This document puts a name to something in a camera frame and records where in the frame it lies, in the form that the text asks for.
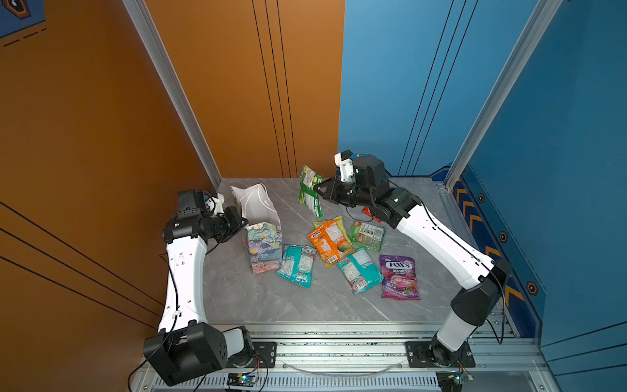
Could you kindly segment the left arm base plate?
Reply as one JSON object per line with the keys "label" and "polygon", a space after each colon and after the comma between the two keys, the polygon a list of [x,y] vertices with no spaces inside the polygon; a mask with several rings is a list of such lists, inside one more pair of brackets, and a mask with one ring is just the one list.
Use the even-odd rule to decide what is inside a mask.
{"label": "left arm base plate", "polygon": [[227,368],[274,368],[278,344],[275,341],[254,341],[251,347],[228,358]]}

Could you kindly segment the floral paper gift bag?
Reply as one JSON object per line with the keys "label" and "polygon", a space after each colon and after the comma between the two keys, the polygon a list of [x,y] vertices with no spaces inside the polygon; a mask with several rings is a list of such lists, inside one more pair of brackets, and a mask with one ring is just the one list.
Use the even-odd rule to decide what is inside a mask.
{"label": "floral paper gift bag", "polygon": [[244,219],[253,274],[276,271],[282,264],[282,230],[279,214],[264,184],[246,189],[231,187]]}

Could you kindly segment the green lime candy bag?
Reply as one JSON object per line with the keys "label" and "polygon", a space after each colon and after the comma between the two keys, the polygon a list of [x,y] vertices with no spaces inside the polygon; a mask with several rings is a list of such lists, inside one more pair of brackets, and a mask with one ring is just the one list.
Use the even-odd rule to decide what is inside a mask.
{"label": "green lime candy bag", "polygon": [[307,165],[303,166],[299,181],[299,203],[308,207],[318,218],[323,216],[323,210],[319,202],[319,195],[314,190],[314,187],[322,181],[322,176],[318,175]]}

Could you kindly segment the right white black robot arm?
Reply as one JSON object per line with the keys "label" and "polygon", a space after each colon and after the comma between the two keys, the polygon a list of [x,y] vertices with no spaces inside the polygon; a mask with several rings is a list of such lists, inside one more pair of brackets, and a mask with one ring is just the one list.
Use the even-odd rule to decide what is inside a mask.
{"label": "right white black robot arm", "polygon": [[313,188],[335,204],[367,207],[376,219],[422,246],[456,278],[461,290],[429,343],[427,360],[435,367],[461,364],[469,352],[468,339],[505,298],[512,270],[509,261],[494,261],[473,248],[442,224],[418,196],[388,179],[374,185],[369,181],[344,182],[336,176]]}

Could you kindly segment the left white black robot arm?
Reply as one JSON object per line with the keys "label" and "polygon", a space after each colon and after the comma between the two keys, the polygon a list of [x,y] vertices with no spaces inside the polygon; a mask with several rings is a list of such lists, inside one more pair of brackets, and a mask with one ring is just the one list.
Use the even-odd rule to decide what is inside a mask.
{"label": "left white black robot arm", "polygon": [[207,243],[221,244],[248,224],[236,207],[210,216],[200,208],[176,213],[163,230],[168,290],[158,334],[145,340],[144,356],[168,386],[220,371],[232,362],[246,364],[254,346],[244,326],[222,332],[209,324],[203,304]]}

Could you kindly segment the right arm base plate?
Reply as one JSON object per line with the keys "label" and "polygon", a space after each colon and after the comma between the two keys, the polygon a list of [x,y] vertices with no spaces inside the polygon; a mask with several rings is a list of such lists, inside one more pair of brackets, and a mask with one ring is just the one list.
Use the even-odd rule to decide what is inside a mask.
{"label": "right arm base plate", "polygon": [[458,351],[449,351],[437,341],[408,341],[404,344],[411,368],[475,368],[470,344],[464,342]]}

